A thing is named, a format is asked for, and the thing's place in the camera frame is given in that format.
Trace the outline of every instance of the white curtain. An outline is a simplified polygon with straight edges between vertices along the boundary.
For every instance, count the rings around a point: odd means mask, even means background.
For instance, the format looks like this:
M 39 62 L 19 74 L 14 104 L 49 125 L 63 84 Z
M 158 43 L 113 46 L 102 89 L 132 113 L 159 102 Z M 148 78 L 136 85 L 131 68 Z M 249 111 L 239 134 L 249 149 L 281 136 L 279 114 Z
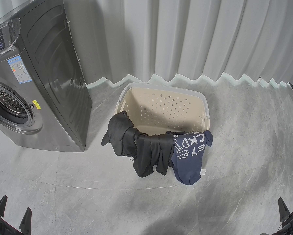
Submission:
M 0 17 L 26 0 L 0 0 Z M 293 0 L 64 0 L 86 82 L 223 72 L 293 83 Z

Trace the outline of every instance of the gray washing machine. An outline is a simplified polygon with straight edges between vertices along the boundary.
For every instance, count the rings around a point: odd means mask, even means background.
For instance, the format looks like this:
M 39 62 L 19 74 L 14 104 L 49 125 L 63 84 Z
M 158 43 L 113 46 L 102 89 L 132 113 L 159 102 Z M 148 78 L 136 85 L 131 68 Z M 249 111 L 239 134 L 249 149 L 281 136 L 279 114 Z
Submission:
M 83 152 L 91 107 L 63 0 L 30 0 L 0 19 L 0 129 L 14 143 Z

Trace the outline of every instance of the qr code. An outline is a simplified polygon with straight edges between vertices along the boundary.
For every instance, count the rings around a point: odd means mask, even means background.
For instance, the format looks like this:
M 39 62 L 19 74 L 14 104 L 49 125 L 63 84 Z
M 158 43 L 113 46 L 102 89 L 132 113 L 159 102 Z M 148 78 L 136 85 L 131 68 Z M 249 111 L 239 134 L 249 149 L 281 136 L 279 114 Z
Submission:
M 23 66 L 23 64 L 21 62 L 17 63 L 17 69 L 19 71 L 24 69 L 24 66 Z

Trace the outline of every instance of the gray marble floor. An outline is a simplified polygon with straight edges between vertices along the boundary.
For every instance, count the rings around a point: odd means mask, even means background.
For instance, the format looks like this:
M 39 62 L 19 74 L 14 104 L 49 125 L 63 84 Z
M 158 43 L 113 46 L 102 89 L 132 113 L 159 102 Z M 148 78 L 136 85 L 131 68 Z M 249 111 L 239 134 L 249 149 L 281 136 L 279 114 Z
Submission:
M 93 100 L 87 150 L 59 153 L 16 146 L 0 131 L 0 198 L 18 227 L 27 206 L 32 234 L 251 234 L 276 232 L 277 199 L 293 210 L 293 91 L 262 82 L 175 78 L 202 92 L 210 110 L 207 172 L 193 186 L 172 168 L 139 178 L 132 161 L 101 147 L 123 88 L 103 82 Z M 152 83 L 161 84 L 159 79 Z

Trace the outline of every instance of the beige laundry basket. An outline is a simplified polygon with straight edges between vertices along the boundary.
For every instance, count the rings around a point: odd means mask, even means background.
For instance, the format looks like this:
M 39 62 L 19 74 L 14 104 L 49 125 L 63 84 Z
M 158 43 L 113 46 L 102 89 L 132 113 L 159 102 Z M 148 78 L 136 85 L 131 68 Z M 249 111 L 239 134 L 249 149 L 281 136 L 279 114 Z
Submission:
M 124 110 L 135 127 L 148 135 L 209 130 L 206 98 L 195 91 L 131 83 L 121 93 L 115 114 Z

